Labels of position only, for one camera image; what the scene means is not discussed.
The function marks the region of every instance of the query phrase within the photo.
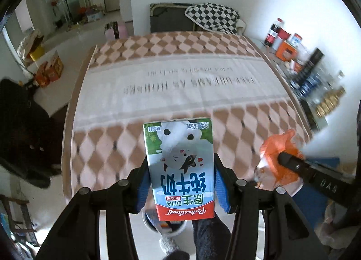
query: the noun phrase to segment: screw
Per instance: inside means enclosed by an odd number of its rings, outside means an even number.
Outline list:
[[[282,187],[277,187],[277,188],[276,188],[276,192],[277,192],[278,194],[283,195],[283,194],[286,193],[286,190],[285,190],[284,188],[282,188]]]
[[[89,193],[89,188],[87,187],[82,187],[80,190],[79,190],[79,194],[80,195],[85,195],[85,194],[88,194]]]
[[[121,187],[125,187],[129,184],[129,181],[127,179],[121,179],[119,182],[118,182],[118,185],[121,186]]]
[[[237,184],[237,186],[239,186],[239,187],[244,187],[244,186],[247,184],[247,181],[240,178],[240,179],[238,179],[238,180],[236,181],[236,184]]]

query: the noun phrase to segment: yellow bucket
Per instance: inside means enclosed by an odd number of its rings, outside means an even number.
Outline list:
[[[37,61],[38,59],[40,59],[44,55],[44,53],[44,48],[41,45],[39,45],[33,52],[29,52],[30,57],[33,61]]]

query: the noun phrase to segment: dark pants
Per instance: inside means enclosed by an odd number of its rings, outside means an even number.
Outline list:
[[[192,220],[197,260],[224,260],[231,233],[217,214],[211,219]],[[175,251],[163,260],[189,260],[189,254]]]

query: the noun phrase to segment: black and white checkered cloth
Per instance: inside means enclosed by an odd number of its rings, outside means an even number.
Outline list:
[[[192,5],[185,10],[185,15],[204,30],[237,34],[236,23],[239,13],[224,5],[210,2]]]

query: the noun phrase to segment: orange plastic bag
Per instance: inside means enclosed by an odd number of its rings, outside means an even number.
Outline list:
[[[278,164],[277,157],[282,152],[285,151],[289,154],[292,154],[299,158],[304,158],[302,153],[298,150],[295,143],[297,143],[297,137],[295,136],[296,132],[294,129],[290,129],[283,134],[280,135],[272,135],[267,138],[262,146],[259,149],[261,154],[261,162],[259,165],[258,173],[265,173],[265,162],[271,172],[271,174],[264,174],[265,175],[272,175],[273,179],[273,186],[268,186],[266,189],[272,189],[277,186],[285,186],[287,184],[296,182],[299,179],[299,176]]]

